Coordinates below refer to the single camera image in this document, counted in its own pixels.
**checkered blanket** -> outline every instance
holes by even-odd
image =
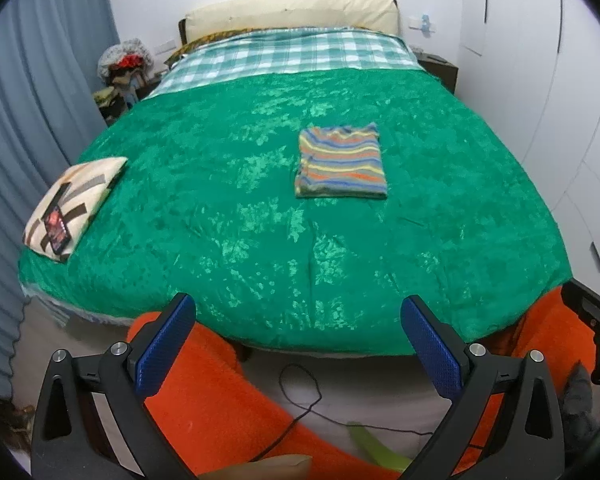
[[[177,62],[149,97],[269,73],[335,68],[421,70],[396,37],[356,28],[275,28],[202,46]]]

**green velvet blanket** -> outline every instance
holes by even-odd
[[[300,130],[371,122],[388,199],[295,198]],[[425,72],[270,74],[160,95],[81,161],[119,155],[126,172],[69,261],[25,250],[22,283],[119,317],[183,291],[199,322],[254,346],[409,354],[409,294],[473,340],[571,275],[520,165]]]

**door handle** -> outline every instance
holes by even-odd
[[[600,272],[600,253],[598,252],[598,248],[594,242],[591,242],[589,251],[591,252],[591,256],[593,257],[596,267],[598,268],[598,272]]]
[[[560,54],[560,48],[562,46],[562,20],[564,18],[564,0],[560,0],[560,26],[558,28],[558,54]]]

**black cable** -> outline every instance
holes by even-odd
[[[308,407],[305,407],[302,404],[298,404],[297,402],[291,400],[291,398],[288,396],[285,390],[285,385],[283,384],[283,377],[285,375],[285,372],[289,370],[289,368],[298,368],[299,370],[302,370],[314,382],[315,390],[318,392],[318,398],[314,400],[314,402],[312,402]],[[333,418],[329,418],[328,416],[323,415],[322,413],[316,412],[314,410],[314,406],[322,400],[322,391],[320,390],[320,384],[318,383],[318,379],[316,379],[315,376],[307,368],[298,363],[289,363],[288,365],[285,365],[285,367],[283,367],[282,370],[280,370],[280,374],[278,375],[278,386],[280,387],[280,391],[282,392],[282,395],[285,397],[286,401],[289,402],[291,405],[295,406],[296,408],[301,408],[302,410],[304,410],[304,412],[296,416],[296,418],[292,420],[291,423],[286,427],[286,430],[283,431],[282,434],[280,434],[280,436],[275,441],[273,441],[272,444],[267,446],[254,458],[249,460],[249,462],[256,462],[257,460],[262,459],[269,451],[274,449],[278,444],[280,444],[280,442],[282,442],[282,440],[288,435],[289,431],[293,429],[293,427],[300,421],[301,418],[308,415],[309,413],[313,413],[314,415],[317,415],[323,418],[324,420],[328,420],[332,424],[336,424],[337,426],[343,426],[346,428],[369,428],[372,430],[393,431],[395,433],[411,433],[416,434],[417,436],[433,435],[433,431],[401,430],[398,428],[374,426],[373,424],[356,424],[354,422],[341,422],[340,420],[334,420]],[[482,446],[475,446],[474,444],[469,444],[469,447],[473,447],[475,449],[484,449]]]

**folded striped cloth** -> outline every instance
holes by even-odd
[[[386,198],[378,137],[375,123],[302,130],[296,196]]]

